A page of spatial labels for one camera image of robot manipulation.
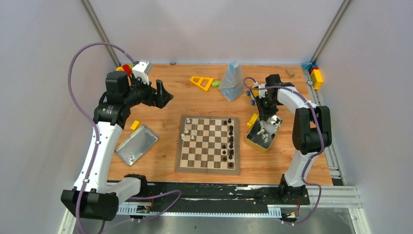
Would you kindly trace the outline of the yellow tin with chess pieces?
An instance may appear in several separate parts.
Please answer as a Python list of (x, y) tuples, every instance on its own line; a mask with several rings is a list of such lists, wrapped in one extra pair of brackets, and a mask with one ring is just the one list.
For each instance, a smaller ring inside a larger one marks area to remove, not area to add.
[(277, 115), (273, 115), (267, 120), (260, 120), (260, 118), (258, 118), (249, 129), (245, 143), (259, 152), (267, 153), (282, 122), (283, 119)]

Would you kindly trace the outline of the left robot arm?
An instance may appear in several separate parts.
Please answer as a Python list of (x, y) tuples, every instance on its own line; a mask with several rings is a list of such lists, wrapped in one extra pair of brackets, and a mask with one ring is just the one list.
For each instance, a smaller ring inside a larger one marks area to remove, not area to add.
[(72, 215), (80, 218), (111, 221), (121, 203), (133, 197), (144, 201), (149, 196), (146, 177), (127, 174), (115, 185), (107, 185), (114, 150), (131, 108), (141, 103), (162, 109), (173, 99), (156, 80), (156, 87), (142, 77), (123, 71), (107, 74), (106, 91), (99, 99), (91, 121), (93, 134), (85, 163), (73, 188), (63, 190), (60, 200)]

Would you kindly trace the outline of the wooden chess board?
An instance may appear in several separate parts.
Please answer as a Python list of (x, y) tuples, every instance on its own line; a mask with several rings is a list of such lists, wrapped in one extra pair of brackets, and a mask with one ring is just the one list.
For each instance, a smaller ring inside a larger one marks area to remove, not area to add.
[(240, 155), (239, 118), (181, 116), (175, 171), (239, 175)]

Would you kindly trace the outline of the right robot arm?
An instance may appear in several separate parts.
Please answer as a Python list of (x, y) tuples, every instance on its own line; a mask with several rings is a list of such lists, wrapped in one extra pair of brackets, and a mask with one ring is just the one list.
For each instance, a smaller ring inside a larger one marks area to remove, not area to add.
[(296, 150), (278, 190), (280, 201), (288, 204), (305, 195), (306, 178), (314, 160), (331, 145), (330, 109), (312, 103), (292, 83), (282, 82), (278, 74), (269, 75), (265, 83), (254, 82), (253, 89), (258, 91), (255, 100), (260, 120), (269, 120), (280, 105), (294, 115), (292, 141)]

